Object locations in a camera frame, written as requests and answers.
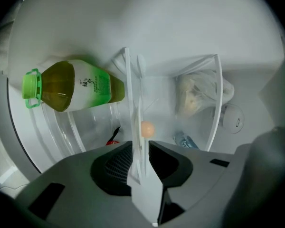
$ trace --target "plastic bag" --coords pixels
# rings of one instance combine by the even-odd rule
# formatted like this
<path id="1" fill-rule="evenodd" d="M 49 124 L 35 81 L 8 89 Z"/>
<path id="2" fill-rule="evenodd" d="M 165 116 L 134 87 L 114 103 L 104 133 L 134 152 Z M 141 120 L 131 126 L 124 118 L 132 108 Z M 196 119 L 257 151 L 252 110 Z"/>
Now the plastic bag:
<path id="1" fill-rule="evenodd" d="M 223 78 L 223 100 L 227 103 L 234 95 L 234 86 Z M 177 115 L 190 117 L 217 101 L 216 73 L 211 70 L 181 75 L 177 78 Z"/>

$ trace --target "green and white label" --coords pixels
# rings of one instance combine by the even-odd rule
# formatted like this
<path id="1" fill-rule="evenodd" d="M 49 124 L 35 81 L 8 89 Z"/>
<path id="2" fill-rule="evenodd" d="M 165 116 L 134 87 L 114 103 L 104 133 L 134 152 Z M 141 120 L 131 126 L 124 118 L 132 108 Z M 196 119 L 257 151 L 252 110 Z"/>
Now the green and white label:
<path id="1" fill-rule="evenodd" d="M 81 60 L 69 60 L 75 71 L 74 93 L 65 111 L 76 111 L 111 100 L 110 76 L 107 72 Z"/>

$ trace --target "green plastic handle ring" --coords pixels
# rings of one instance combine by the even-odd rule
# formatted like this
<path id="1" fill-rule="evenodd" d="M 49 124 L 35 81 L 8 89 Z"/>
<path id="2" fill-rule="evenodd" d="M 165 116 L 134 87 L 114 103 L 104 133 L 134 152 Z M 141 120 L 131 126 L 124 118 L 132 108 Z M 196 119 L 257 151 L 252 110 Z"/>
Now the green plastic handle ring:
<path id="1" fill-rule="evenodd" d="M 37 68 L 34 68 L 32 69 L 32 71 L 30 72 L 27 72 L 26 74 L 32 74 L 33 72 L 36 72 L 36 75 L 37 75 L 37 85 L 36 85 L 36 98 L 38 100 L 38 103 L 36 104 L 29 104 L 29 99 L 26 99 L 25 100 L 25 106 L 28 108 L 28 109 L 32 109 L 34 107 L 37 107 L 37 106 L 40 106 L 40 102 L 41 102 L 41 93 L 42 93 L 42 79 L 41 79 L 41 73 L 38 71 Z"/>

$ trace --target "brown egg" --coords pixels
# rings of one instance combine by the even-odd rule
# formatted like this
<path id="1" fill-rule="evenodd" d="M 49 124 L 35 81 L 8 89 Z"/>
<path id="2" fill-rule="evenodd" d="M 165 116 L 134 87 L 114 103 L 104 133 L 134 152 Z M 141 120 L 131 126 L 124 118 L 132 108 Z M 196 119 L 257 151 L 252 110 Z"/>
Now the brown egg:
<path id="1" fill-rule="evenodd" d="M 151 138 L 155 133 L 154 125 L 149 121 L 142 121 L 141 128 L 142 128 L 142 137 L 144 138 Z"/>

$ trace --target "plastic bottle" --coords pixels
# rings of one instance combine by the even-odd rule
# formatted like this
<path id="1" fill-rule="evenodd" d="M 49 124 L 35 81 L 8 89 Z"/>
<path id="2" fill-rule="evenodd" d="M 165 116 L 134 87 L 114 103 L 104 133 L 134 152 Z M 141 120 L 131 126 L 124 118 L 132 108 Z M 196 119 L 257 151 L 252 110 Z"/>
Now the plastic bottle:
<path id="1" fill-rule="evenodd" d="M 195 142 L 190 138 L 189 135 L 185 134 L 183 131 L 179 131 L 175 134 L 174 140 L 178 146 L 185 148 L 193 148 L 199 150 Z"/>
<path id="2" fill-rule="evenodd" d="M 61 61 L 42 74 L 33 69 L 24 75 L 22 98 L 27 108 L 39 106 L 42 100 L 58 112 L 76 111 L 121 101 L 124 83 L 82 60 Z M 38 103 L 31 105 L 30 98 Z"/>

